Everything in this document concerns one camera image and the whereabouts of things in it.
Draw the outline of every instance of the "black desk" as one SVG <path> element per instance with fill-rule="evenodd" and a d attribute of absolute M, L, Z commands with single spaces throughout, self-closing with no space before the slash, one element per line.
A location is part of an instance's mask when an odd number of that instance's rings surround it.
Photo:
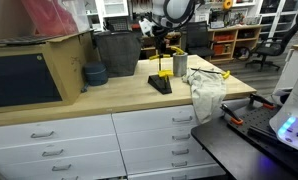
<path fill-rule="evenodd" d="M 244 99 L 225 103 L 236 110 L 248 102 Z M 193 128 L 191 134 L 229 176 L 238 180 L 298 179 L 229 129 L 222 115 L 219 108 L 211 122 Z"/>

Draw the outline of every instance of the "floor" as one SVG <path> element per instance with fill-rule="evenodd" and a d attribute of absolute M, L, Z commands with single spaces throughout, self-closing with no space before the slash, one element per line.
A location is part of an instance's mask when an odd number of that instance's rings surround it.
<path fill-rule="evenodd" d="M 247 61 L 235 60 L 229 64 L 217 65 L 224 71 L 230 70 L 231 75 L 235 76 L 239 80 L 248 84 L 249 86 L 255 88 L 258 92 L 257 94 L 262 96 L 271 95 L 273 92 L 279 78 L 283 67 L 285 65 L 287 53 L 284 53 L 276 57 L 268 57 L 267 59 L 273 61 L 274 64 L 281 66 L 280 70 L 277 72 L 274 67 L 265 66 L 262 72 L 258 72 L 260 65 L 249 65 L 245 67 Z"/>

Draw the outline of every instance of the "wall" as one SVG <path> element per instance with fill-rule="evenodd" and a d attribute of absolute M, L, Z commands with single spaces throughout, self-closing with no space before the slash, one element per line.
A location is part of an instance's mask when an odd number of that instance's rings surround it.
<path fill-rule="evenodd" d="M 30 35 L 34 25 L 21 0 L 0 0 L 0 39 Z"/>

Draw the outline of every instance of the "blue container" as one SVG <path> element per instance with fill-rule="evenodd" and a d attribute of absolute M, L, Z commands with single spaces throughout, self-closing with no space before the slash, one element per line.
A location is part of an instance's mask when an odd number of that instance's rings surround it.
<path fill-rule="evenodd" d="M 84 66 L 84 72 L 90 86 L 100 86 L 108 82 L 106 67 L 101 62 L 89 62 Z"/>

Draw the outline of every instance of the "yellow object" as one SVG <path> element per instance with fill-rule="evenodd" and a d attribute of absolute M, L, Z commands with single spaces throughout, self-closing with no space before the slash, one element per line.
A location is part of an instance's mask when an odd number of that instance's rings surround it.
<path fill-rule="evenodd" d="M 223 79 L 227 79 L 230 76 L 230 71 L 221 73 L 221 75 L 222 75 Z"/>
<path fill-rule="evenodd" d="M 177 48 L 175 46 L 171 46 L 170 48 L 171 48 L 171 50 L 176 51 L 177 55 L 183 55 L 185 53 L 182 49 Z"/>
<path fill-rule="evenodd" d="M 154 59 L 158 59 L 159 57 L 160 57 L 160 55 L 150 56 L 149 60 L 151 61 L 151 60 L 154 60 Z M 170 58 L 170 55 L 169 54 L 164 54 L 163 58 Z"/>
<path fill-rule="evenodd" d="M 165 78 L 167 81 L 168 76 L 173 76 L 173 72 L 171 70 L 161 70 L 158 72 L 159 77 Z"/>
<path fill-rule="evenodd" d="M 232 0 L 225 0 L 223 2 L 223 9 L 229 10 L 232 7 Z"/>

